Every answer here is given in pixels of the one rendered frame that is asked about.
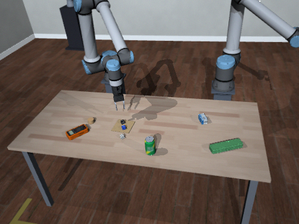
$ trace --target orange device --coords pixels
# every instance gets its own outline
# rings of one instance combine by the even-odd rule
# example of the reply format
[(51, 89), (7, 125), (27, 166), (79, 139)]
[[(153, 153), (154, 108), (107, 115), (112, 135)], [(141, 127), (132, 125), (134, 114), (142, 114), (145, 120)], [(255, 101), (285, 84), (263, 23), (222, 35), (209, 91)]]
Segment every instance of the orange device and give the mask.
[(85, 124), (82, 124), (78, 127), (75, 127), (74, 129), (71, 129), (71, 130), (65, 132), (65, 133), (69, 140), (73, 140), (76, 137), (79, 137), (83, 134), (88, 133), (88, 127)]

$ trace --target wooden floor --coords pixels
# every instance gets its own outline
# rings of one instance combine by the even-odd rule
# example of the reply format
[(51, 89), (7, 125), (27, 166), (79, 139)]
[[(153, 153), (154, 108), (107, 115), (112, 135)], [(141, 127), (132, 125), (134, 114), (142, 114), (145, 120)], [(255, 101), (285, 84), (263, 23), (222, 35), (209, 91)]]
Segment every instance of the wooden floor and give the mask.
[[(224, 42), (127, 41), (127, 94), (213, 99)], [(0, 223), (238, 224), (247, 181), (57, 156), (35, 155), (54, 205), (47, 207), (21, 152), (7, 146), (62, 89), (106, 92), (86, 75), (67, 40), (35, 39), (0, 60)], [(99, 54), (114, 50), (97, 41)], [(257, 102), (271, 184), (259, 183), (250, 224), (299, 224), (299, 50), (240, 43), (234, 101)]]

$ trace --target green tray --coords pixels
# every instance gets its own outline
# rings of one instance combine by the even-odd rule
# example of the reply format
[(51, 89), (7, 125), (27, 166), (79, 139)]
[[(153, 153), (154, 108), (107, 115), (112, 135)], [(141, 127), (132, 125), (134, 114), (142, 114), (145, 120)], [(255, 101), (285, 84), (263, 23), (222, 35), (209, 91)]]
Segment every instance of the green tray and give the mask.
[(209, 145), (209, 149), (213, 154), (235, 150), (242, 147), (243, 147), (243, 142), (239, 138), (230, 139), (218, 143), (212, 143)]

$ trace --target device screen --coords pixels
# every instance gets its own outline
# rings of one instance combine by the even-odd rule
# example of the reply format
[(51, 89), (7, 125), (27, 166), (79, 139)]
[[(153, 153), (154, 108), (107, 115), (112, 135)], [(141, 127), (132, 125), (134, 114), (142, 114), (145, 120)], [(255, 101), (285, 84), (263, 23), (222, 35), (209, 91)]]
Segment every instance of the device screen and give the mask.
[(84, 129), (86, 129), (86, 127), (84, 125), (81, 125), (79, 127), (76, 127), (74, 129), (68, 131), (68, 134), (71, 136), (71, 135), (74, 135), (75, 133), (78, 133), (78, 132), (84, 130)]

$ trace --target blue and white box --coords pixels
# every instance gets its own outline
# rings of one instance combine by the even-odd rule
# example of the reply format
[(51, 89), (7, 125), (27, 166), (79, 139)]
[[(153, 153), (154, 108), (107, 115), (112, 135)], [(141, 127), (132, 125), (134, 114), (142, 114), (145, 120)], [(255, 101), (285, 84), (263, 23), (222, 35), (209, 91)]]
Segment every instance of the blue and white box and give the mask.
[(208, 124), (208, 119), (206, 118), (206, 115), (204, 113), (198, 114), (198, 119), (201, 124)]

